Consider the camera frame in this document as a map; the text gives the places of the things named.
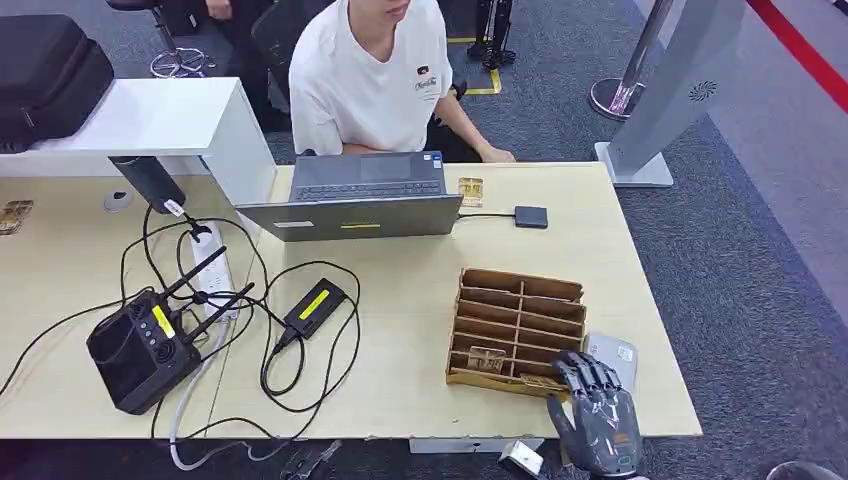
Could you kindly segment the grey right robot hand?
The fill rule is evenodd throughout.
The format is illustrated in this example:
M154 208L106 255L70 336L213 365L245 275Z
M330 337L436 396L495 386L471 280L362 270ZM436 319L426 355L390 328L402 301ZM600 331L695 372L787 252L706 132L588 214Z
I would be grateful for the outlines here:
M562 351L551 363L571 398L571 413L550 394L550 420L570 463L592 479L633 479L643 457L643 437L632 395L617 372L592 355Z

